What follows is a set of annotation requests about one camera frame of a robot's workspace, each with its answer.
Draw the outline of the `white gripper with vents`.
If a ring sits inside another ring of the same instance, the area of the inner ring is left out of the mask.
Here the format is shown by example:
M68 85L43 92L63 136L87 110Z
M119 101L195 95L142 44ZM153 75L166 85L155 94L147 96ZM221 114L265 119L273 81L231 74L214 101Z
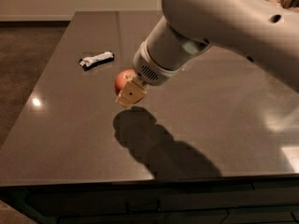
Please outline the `white gripper with vents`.
M117 94L116 102L123 107L140 102L148 92L145 83L151 86L164 84L178 71L178 62L179 45L144 41L133 59L133 68L142 81L137 77L128 81Z

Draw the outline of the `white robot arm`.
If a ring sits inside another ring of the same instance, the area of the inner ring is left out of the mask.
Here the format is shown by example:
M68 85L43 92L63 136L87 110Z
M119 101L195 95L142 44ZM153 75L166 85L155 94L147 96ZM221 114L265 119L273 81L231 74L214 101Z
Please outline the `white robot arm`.
M299 14L263 0L162 0L163 16L115 82L116 102L141 101L212 46L233 51L299 87Z

